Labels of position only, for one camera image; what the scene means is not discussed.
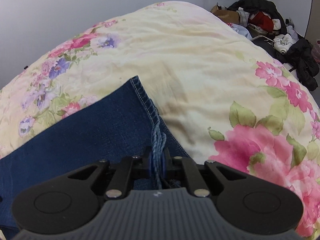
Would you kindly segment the floral yellow bed quilt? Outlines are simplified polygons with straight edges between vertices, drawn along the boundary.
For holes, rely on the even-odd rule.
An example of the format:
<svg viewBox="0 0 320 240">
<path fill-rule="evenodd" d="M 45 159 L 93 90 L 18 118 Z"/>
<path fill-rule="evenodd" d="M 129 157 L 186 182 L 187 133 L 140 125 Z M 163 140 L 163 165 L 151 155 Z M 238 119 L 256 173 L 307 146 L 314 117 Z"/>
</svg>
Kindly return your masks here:
<svg viewBox="0 0 320 240">
<path fill-rule="evenodd" d="M 317 103 L 278 60 L 187 2 L 101 22 L 15 77 L 1 90 L 1 159 L 135 76 L 187 158 L 291 190 L 303 203 L 296 232 L 319 237 Z M 165 149 L 138 187 L 160 188 Z"/>
</svg>

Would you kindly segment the pile of dark clothes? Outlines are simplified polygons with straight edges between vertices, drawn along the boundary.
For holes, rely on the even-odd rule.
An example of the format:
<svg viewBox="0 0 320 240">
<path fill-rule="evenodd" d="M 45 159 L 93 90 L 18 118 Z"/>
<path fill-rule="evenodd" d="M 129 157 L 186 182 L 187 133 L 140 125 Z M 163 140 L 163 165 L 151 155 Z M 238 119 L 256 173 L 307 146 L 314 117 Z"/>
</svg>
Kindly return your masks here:
<svg viewBox="0 0 320 240">
<path fill-rule="evenodd" d="M 281 63 L 291 65 L 298 81 L 309 91 L 318 88 L 315 77 L 319 65 L 312 55 L 310 42 L 295 32 L 294 24 L 288 24 L 268 0 L 239 0 L 229 7 L 218 4 L 210 11 L 227 24 L 236 24 L 248 31 L 248 39 L 263 48 Z"/>
</svg>

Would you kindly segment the blue denim jeans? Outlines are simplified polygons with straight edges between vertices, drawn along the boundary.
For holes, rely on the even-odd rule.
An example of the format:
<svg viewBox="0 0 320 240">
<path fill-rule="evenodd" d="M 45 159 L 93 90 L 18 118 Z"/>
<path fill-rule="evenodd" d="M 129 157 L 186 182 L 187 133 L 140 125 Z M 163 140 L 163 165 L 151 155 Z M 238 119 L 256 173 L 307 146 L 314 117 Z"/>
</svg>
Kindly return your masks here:
<svg viewBox="0 0 320 240">
<path fill-rule="evenodd" d="M 173 156 L 187 156 L 135 76 L 1 159 L 3 235 L 12 239 L 18 234 L 11 206 L 24 189 L 99 160 L 118 163 L 142 155 L 147 147 L 155 160 L 165 148 Z"/>
</svg>

